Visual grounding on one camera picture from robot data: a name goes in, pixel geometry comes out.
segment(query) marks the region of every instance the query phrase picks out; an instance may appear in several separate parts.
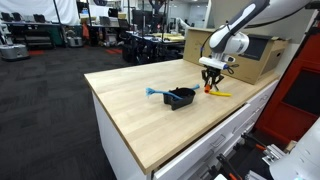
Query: cardboard box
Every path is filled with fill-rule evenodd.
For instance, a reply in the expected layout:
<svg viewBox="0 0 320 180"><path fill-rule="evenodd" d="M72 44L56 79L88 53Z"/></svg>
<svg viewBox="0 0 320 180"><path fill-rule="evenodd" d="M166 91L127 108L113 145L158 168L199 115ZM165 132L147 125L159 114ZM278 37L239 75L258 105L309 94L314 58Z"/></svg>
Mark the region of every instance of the cardboard box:
<svg viewBox="0 0 320 180"><path fill-rule="evenodd" d="M183 59L202 65L198 62L200 48L213 31L212 29L190 29L186 39ZM236 62L232 64L239 64L240 66L233 68L234 74L232 75L226 70L222 71L222 73L250 84L256 84L274 72L288 45L288 41L272 36L255 34L248 34L248 36L250 39L248 49L243 54L231 54L231 56L236 58ZM210 54L211 49L207 42L203 56L208 57Z"/></svg>

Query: gray carpet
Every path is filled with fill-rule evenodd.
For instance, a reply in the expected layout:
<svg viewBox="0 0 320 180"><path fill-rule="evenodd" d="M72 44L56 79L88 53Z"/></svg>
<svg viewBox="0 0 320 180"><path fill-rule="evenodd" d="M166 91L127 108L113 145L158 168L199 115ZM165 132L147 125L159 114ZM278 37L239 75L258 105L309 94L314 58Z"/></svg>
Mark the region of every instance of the gray carpet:
<svg viewBox="0 0 320 180"><path fill-rule="evenodd" d="M83 74L128 66L100 47L0 61L0 179L115 179Z"/></svg>

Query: yellow object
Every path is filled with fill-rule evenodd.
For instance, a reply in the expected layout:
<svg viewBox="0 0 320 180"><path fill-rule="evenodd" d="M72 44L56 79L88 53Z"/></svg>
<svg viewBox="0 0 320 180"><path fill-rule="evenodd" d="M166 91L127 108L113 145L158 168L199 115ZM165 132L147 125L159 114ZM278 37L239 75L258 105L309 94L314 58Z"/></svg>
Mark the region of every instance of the yellow object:
<svg viewBox="0 0 320 180"><path fill-rule="evenodd" d="M225 96L225 97L230 97L232 94L230 93L224 93L220 91L210 91L209 94L216 95L216 96Z"/></svg>

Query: wooden countertop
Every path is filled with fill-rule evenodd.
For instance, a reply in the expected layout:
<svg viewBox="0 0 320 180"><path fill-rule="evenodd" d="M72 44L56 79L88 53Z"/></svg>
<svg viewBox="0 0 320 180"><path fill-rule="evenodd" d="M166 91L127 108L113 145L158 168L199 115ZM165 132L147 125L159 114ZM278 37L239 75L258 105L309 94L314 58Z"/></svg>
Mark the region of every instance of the wooden countertop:
<svg viewBox="0 0 320 180"><path fill-rule="evenodd" d="M163 103L161 94L146 97L145 88L172 90L203 86L201 66L184 60L85 74L102 107L133 154L148 174L182 150L227 115L243 105L278 76L271 75L250 85L225 76L219 97L196 90L192 104L175 111Z"/></svg>

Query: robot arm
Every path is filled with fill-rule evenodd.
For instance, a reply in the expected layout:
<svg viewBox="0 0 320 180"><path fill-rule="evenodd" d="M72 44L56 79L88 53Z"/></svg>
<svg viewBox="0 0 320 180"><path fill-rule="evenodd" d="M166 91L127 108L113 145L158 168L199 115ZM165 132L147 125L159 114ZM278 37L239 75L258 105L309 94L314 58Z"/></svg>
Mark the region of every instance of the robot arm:
<svg viewBox="0 0 320 180"><path fill-rule="evenodd" d="M199 62L207 69L202 71L206 93L216 87L222 79L221 70L230 69L226 62L234 62L235 58L227 54L241 54L249 46L247 35L239 32L247 25L258 26L275 22L303 8L311 0L252 0L234 18L217 29L211 36L209 45L210 57L201 57Z"/></svg>

